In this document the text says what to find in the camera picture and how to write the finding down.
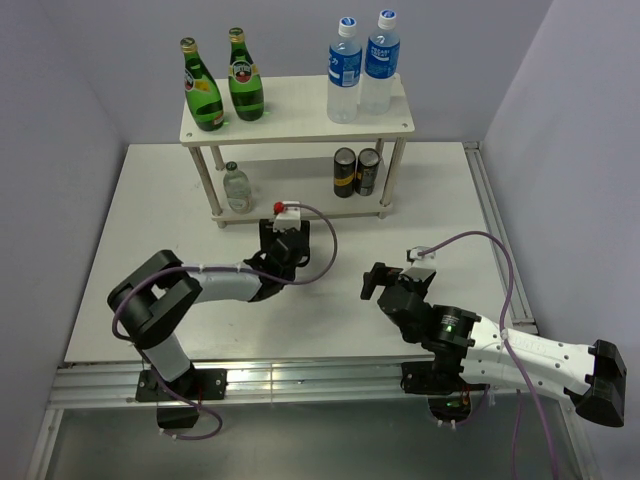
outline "white bottle cap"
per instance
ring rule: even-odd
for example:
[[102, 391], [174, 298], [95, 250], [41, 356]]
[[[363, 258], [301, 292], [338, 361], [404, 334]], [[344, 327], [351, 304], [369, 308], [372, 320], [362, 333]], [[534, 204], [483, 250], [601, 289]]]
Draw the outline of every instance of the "white bottle cap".
[[383, 10], [378, 18], [378, 26], [383, 30], [393, 30], [396, 28], [396, 12], [393, 10]]
[[340, 26], [338, 27], [338, 34], [341, 37], [355, 37], [356, 36], [356, 19], [353, 17], [341, 18]]

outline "red cap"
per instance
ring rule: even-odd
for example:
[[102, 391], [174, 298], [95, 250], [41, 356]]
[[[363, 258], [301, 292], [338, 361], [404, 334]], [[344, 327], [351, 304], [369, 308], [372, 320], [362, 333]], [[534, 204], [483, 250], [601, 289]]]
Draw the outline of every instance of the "red cap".
[[282, 202], [276, 202], [273, 204], [273, 213], [278, 215], [279, 213], [283, 213], [287, 207]]

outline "can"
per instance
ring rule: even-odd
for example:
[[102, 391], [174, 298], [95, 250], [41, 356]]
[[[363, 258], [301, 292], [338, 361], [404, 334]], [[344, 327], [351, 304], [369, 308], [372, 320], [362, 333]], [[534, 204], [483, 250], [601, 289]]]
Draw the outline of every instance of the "can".
[[359, 195], [366, 197], [373, 193], [379, 166], [380, 154], [376, 150], [373, 148], [365, 148], [360, 152], [354, 182], [355, 190]]
[[333, 193], [341, 198], [353, 195], [356, 154], [350, 148], [339, 148], [333, 156]]

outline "yellow label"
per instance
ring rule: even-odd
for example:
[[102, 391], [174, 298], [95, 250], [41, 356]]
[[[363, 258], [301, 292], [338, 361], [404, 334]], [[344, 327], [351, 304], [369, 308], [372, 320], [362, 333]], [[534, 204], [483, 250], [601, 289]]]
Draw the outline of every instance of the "yellow label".
[[195, 88], [201, 92], [211, 92], [211, 86], [207, 80], [196, 80]]
[[333, 183], [336, 187], [344, 187], [345, 185], [349, 185], [353, 182], [353, 173], [349, 175], [347, 178], [334, 178]]

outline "gray floor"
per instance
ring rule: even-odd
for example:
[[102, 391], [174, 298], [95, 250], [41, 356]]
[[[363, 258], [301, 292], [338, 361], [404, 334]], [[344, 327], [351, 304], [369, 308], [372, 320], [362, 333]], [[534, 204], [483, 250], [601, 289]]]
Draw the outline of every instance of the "gray floor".
[[[218, 437], [173, 442], [157, 434], [155, 410], [65, 412], [49, 480], [99, 479], [509, 479], [514, 396], [457, 432], [438, 429], [425, 399], [218, 408]], [[535, 407], [524, 398], [517, 450], [520, 480], [550, 478]], [[555, 402], [544, 402], [560, 478], [579, 478]], [[200, 420], [193, 433], [213, 423]]]

